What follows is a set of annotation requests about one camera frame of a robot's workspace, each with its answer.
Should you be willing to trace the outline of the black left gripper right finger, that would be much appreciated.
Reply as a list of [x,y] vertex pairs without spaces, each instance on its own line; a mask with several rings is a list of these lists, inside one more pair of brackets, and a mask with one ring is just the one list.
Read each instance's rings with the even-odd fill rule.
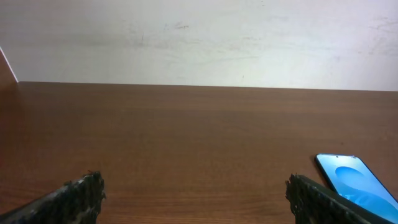
[[296,224],[392,224],[304,175],[285,183]]

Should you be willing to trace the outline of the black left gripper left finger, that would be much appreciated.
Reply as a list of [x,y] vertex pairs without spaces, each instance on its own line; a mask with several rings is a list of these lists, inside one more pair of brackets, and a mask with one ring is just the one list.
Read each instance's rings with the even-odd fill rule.
[[96,223],[106,198],[104,179],[92,171],[21,207],[1,214],[1,224]]

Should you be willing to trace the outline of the blue Galaxy smartphone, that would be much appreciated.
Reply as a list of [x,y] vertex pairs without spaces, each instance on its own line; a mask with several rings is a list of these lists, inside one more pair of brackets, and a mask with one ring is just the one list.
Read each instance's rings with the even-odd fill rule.
[[375,215],[397,223],[397,200],[360,158],[317,154],[315,163],[334,192]]

